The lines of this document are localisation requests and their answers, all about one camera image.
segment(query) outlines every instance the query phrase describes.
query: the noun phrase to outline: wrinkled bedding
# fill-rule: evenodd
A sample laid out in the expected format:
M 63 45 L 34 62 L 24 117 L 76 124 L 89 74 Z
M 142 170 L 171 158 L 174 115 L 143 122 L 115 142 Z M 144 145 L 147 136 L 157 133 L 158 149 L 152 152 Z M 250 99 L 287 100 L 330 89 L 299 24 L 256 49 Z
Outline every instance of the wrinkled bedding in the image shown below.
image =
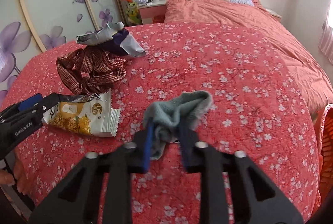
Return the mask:
M 114 85 L 112 106 L 121 109 L 117 136 L 79 136 L 44 126 L 28 137 L 18 149 L 33 200 L 40 203 L 87 152 L 111 152 L 132 140 L 152 102 L 206 90 L 214 102 L 197 128 L 199 138 L 223 152 L 246 151 L 308 219 L 318 184 L 316 137 L 298 85 L 267 37 L 240 26 L 201 23 L 128 30 L 147 56 L 130 61 L 125 78 Z M 81 47 L 71 42 L 31 59 L 2 108 L 36 93 L 71 94 L 56 58 Z M 167 146 L 148 174 L 134 175 L 132 190 L 134 223 L 198 222 L 200 177 L 184 172 L 178 144 Z M 229 213 L 233 220 L 232 205 Z
M 255 7 L 222 0 L 168 0 L 165 22 L 240 25 L 259 30 L 286 63 L 306 100 L 310 114 L 333 103 L 332 85 L 312 55 L 258 3 Z

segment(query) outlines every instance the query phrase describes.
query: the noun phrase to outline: red floral tablecloth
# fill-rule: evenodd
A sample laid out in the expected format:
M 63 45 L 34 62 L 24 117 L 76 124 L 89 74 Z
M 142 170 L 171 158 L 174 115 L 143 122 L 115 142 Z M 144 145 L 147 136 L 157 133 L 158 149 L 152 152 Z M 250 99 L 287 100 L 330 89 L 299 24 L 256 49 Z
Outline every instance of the red floral tablecloth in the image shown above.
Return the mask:
M 214 103 L 197 129 L 200 138 L 224 152 L 246 151 L 307 219 L 318 185 L 316 137 L 297 84 L 270 43 L 255 30 L 218 24 L 154 24 L 129 31 L 147 56 L 132 60 L 115 85 L 112 105 L 121 109 L 117 136 L 84 137 L 43 127 L 19 145 L 35 202 L 86 152 L 107 153 L 131 140 L 153 101 L 206 90 Z M 31 59 L 2 108 L 36 93 L 70 94 L 55 62 L 79 47 L 71 42 Z M 135 223 L 197 223 L 199 175 L 186 174 L 179 160 L 178 144 L 171 144 L 149 173 L 133 176 Z M 229 211 L 232 220 L 232 206 Z

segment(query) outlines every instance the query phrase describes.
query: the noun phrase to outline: pink curtain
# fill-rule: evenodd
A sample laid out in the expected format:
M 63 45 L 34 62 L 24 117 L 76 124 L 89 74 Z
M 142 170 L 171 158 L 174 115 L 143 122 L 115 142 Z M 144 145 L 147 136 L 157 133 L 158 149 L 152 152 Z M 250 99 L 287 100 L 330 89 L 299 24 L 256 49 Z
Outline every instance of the pink curtain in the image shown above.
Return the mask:
M 333 0 L 330 0 L 327 18 L 323 25 L 323 34 L 319 42 L 319 48 L 329 59 L 331 64 L 333 64 Z

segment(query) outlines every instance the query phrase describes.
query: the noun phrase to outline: crumpled wrapper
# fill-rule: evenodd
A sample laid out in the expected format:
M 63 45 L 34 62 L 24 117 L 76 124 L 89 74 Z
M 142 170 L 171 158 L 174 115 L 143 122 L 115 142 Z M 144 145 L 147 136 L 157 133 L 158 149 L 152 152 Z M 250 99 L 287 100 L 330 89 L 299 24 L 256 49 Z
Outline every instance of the crumpled wrapper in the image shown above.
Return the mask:
M 111 108 L 111 94 L 60 95 L 56 106 L 47 110 L 43 122 L 77 134 L 114 137 L 120 109 Z
M 135 40 L 133 35 L 125 29 L 122 22 L 107 24 L 98 32 L 86 33 L 76 37 L 76 43 L 96 46 L 120 57 L 142 57 L 145 50 Z

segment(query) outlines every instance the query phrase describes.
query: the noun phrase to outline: red striped fabric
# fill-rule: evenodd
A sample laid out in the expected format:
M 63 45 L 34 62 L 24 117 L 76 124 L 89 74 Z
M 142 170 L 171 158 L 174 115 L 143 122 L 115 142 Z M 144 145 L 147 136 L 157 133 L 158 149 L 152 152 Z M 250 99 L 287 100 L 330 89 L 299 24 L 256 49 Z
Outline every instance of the red striped fabric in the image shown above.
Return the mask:
M 58 74 L 74 94 L 106 93 L 126 75 L 127 60 L 97 47 L 80 48 L 57 58 Z

